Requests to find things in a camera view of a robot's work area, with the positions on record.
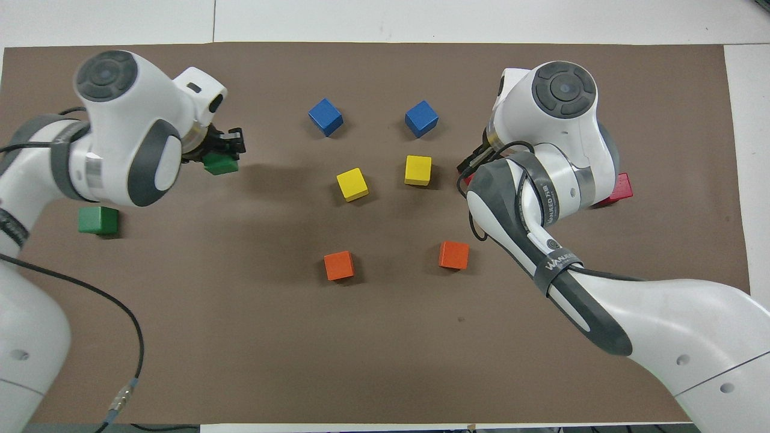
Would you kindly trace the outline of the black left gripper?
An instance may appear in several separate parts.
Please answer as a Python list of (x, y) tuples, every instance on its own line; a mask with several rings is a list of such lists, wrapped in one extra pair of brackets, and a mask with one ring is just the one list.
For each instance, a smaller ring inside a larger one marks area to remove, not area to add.
[(226, 153), (240, 155), (247, 151), (243, 131), (236, 127), (229, 129), (222, 138), (222, 131), (214, 125), (193, 129), (181, 141), (180, 161), (182, 164), (189, 162), (220, 162)]

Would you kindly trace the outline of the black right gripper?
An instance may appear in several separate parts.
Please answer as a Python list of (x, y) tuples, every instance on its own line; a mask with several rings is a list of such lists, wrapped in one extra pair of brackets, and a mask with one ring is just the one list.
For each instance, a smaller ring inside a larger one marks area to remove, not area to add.
[(473, 151), (473, 154), (457, 165), (457, 172), (460, 176), (471, 176), (479, 165), (487, 164), (499, 158), (499, 154), (487, 140), (482, 140), (481, 145)]

